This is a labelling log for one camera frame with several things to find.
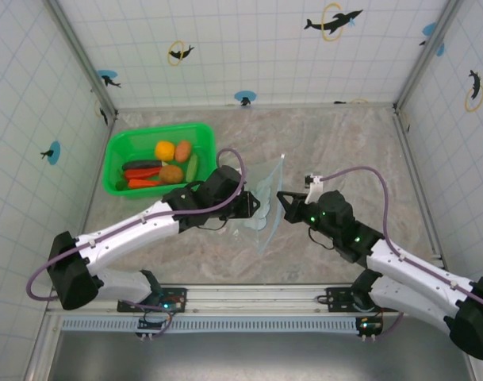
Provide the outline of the clear blue-zipper zip-top bag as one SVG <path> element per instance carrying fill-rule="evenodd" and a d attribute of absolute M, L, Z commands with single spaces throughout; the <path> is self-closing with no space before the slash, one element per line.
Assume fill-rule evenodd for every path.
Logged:
<path fill-rule="evenodd" d="M 235 220 L 232 233 L 245 244 L 262 255 L 282 220 L 283 208 L 277 193 L 283 185 L 283 164 L 285 155 L 261 164 L 247 167 L 245 189 L 260 202 L 260 207 L 248 219 Z"/>

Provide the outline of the orange-brown toy potato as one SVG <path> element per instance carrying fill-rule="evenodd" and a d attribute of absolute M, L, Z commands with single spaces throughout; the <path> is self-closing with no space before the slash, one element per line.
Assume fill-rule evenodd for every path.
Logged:
<path fill-rule="evenodd" d="M 174 160 L 178 163 L 185 163 L 191 156 L 192 144 L 188 140 L 180 141 L 174 150 Z"/>

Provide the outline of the brown toy potato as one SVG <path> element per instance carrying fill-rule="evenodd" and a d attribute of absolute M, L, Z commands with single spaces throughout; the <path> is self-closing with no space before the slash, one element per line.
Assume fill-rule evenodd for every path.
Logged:
<path fill-rule="evenodd" d="M 159 181 L 165 184 L 179 184 L 185 178 L 183 170 L 176 165 L 162 166 L 159 172 Z"/>

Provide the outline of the yellow toy pepper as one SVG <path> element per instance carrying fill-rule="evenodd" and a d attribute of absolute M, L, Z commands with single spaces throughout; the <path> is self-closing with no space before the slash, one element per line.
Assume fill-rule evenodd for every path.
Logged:
<path fill-rule="evenodd" d="M 170 162 L 174 159 L 175 145 L 167 140 L 159 141 L 155 146 L 155 158 Z"/>

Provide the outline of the orange toy carrot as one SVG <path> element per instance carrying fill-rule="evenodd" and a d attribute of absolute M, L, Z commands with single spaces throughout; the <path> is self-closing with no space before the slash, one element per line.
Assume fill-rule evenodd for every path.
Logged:
<path fill-rule="evenodd" d="M 164 183 L 159 180 L 130 179 L 127 185 L 128 185 L 128 189 L 143 189 L 143 188 L 149 188 L 149 187 L 159 187 L 164 185 Z"/>

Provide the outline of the red toy chili pepper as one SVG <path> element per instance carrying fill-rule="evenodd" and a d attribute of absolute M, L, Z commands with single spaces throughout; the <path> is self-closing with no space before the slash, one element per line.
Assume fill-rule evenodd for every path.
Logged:
<path fill-rule="evenodd" d="M 162 167 L 149 167 L 149 168 L 131 168 L 124 171 L 123 176 L 127 180 L 132 179 L 150 179 L 156 177 L 161 172 Z"/>

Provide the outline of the dark purple toy eggplant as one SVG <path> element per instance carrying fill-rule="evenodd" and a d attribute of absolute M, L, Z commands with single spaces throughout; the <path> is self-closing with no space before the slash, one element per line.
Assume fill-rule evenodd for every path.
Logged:
<path fill-rule="evenodd" d="M 132 160 L 121 166 L 123 171 L 132 169 L 149 169 L 154 167 L 162 167 L 163 162 L 161 160 Z"/>

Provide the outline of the blue oval penguin sticker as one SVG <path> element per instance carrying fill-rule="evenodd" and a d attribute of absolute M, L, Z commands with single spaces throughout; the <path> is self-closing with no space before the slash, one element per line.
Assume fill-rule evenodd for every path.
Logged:
<path fill-rule="evenodd" d="M 240 90 L 234 94 L 234 99 L 243 107 L 250 106 L 256 98 L 257 94 L 251 90 Z"/>

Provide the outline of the blue oval dolphin sticker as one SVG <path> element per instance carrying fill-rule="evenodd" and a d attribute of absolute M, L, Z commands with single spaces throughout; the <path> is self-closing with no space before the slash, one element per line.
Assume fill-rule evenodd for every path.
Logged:
<path fill-rule="evenodd" d="M 105 84 L 106 87 L 118 87 L 121 88 L 121 83 L 115 82 L 118 74 L 115 71 L 108 69 L 101 69 L 97 71 L 99 78 Z"/>

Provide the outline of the blue oval black animal sticker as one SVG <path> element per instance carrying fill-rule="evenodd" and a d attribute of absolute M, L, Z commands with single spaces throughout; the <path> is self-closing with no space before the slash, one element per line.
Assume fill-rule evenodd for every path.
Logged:
<path fill-rule="evenodd" d="M 52 166 L 58 163 L 60 154 L 61 154 L 61 144 L 57 140 L 53 141 L 46 151 L 40 153 L 41 159 L 47 160 L 48 163 Z"/>

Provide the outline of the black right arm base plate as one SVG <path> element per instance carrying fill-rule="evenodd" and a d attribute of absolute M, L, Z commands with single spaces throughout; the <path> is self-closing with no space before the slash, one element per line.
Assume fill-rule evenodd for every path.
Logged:
<path fill-rule="evenodd" d="M 352 287 L 328 287 L 325 291 L 329 312 L 366 312 L 374 308 L 367 294 Z"/>

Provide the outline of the aluminium frame rail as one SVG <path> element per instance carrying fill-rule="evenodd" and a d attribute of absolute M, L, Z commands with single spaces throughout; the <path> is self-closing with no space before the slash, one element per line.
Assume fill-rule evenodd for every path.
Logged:
<path fill-rule="evenodd" d="M 294 104 L 251 104 L 249 106 L 237 106 L 237 105 L 216 105 L 216 106 L 167 106 L 167 107 L 125 107 L 120 108 L 120 113 L 132 113 L 132 112 L 160 112 L 160 111 L 206 111 L 206 110 L 272 110 L 272 109 L 296 109 L 296 108 L 305 108 L 305 109 L 333 109 L 333 108 L 389 108 L 393 109 L 393 103 L 391 102 L 361 102 L 361 103 L 344 103 L 344 104 L 335 104 L 333 102 L 327 103 L 294 103 Z"/>
<path fill-rule="evenodd" d="M 404 161 L 406 163 L 408 173 L 411 179 L 412 188 L 416 195 L 420 215 L 423 219 L 424 228 L 427 234 L 427 240 L 431 246 L 432 262 L 442 269 L 447 269 L 447 261 L 443 253 L 443 247 L 439 241 L 439 235 L 435 227 L 435 222 L 431 215 L 431 209 L 427 201 L 424 185 L 421 181 L 416 160 L 412 153 L 412 148 L 408 140 L 408 121 L 406 118 L 406 114 L 404 113 L 404 111 L 401 111 L 399 108 L 397 108 L 396 104 L 393 104 L 393 122 L 397 132 L 398 140 L 401 144 Z"/>

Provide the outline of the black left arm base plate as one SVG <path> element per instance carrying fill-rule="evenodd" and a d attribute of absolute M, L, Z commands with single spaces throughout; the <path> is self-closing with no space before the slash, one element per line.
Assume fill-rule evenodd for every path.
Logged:
<path fill-rule="evenodd" d="M 149 296 L 138 304 L 144 306 L 159 306 L 173 314 L 183 313 L 186 310 L 187 289 L 183 287 L 164 287 L 160 291 L 152 291 Z M 126 302 L 117 303 L 119 313 L 137 313 L 148 311 L 147 308 L 139 308 Z"/>

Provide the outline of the aluminium corner post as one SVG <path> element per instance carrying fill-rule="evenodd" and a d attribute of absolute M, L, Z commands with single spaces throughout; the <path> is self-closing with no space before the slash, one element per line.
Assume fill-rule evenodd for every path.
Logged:
<path fill-rule="evenodd" d="M 59 0 L 43 0 L 45 9 L 49 12 L 56 27 L 60 31 L 67 46 L 72 52 L 73 57 L 76 59 L 82 73 L 86 76 L 90 89 L 96 96 L 99 109 L 102 109 L 107 117 L 108 123 L 115 122 L 117 120 L 118 111 L 113 104 L 105 84 L 101 81 L 101 77 L 98 75 L 94 68 L 86 50 L 82 46 L 81 41 L 75 34 L 71 23 L 69 22 L 63 7 L 60 5 Z"/>
<path fill-rule="evenodd" d="M 416 64 L 412 67 L 409 77 L 404 83 L 403 89 L 398 95 L 397 101 L 393 103 L 393 110 L 399 115 L 412 96 L 413 91 L 419 84 L 427 67 L 436 56 L 441 43 L 444 42 L 448 29 L 461 9 L 465 0 L 447 0 L 446 5 L 435 25 L 435 29 L 428 37 L 424 50 L 421 52 Z"/>

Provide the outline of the aluminium frame leg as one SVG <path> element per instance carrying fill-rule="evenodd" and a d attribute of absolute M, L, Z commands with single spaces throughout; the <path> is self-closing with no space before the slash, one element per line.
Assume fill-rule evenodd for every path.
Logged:
<path fill-rule="evenodd" d="M 33 348 L 24 381 L 48 381 L 58 347 L 63 318 L 45 315 Z"/>
<path fill-rule="evenodd" d="M 483 381 L 483 360 L 465 355 L 470 381 Z"/>

